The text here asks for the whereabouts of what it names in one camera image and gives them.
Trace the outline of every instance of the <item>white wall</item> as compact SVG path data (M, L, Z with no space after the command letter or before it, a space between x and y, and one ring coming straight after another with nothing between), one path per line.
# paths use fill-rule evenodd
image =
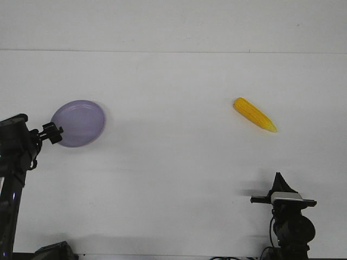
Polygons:
M44 145L15 251L66 239L80 254L258 256L271 207L249 197L281 171L318 201L303 212L310 257L345 257L346 7L0 2L0 117L40 127L75 99L107 115L86 147ZM235 112L239 96L279 133Z

